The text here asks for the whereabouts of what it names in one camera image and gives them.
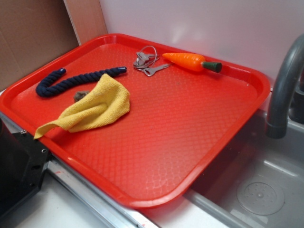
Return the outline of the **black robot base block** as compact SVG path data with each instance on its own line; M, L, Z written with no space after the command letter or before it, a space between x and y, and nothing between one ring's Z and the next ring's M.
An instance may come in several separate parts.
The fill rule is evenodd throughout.
M29 133L11 133L0 122L0 218L3 219L42 186L50 151Z

